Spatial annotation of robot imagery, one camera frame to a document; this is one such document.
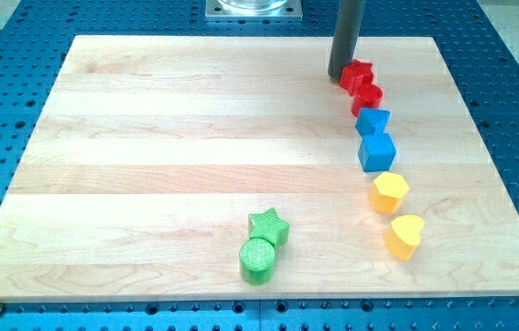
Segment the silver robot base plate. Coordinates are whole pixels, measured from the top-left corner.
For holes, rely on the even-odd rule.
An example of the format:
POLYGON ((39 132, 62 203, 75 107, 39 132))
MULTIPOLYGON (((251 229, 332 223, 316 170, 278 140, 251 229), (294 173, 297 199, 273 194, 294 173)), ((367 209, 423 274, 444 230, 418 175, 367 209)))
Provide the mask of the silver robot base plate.
POLYGON ((210 20, 301 19, 300 0, 206 0, 204 14, 210 20))

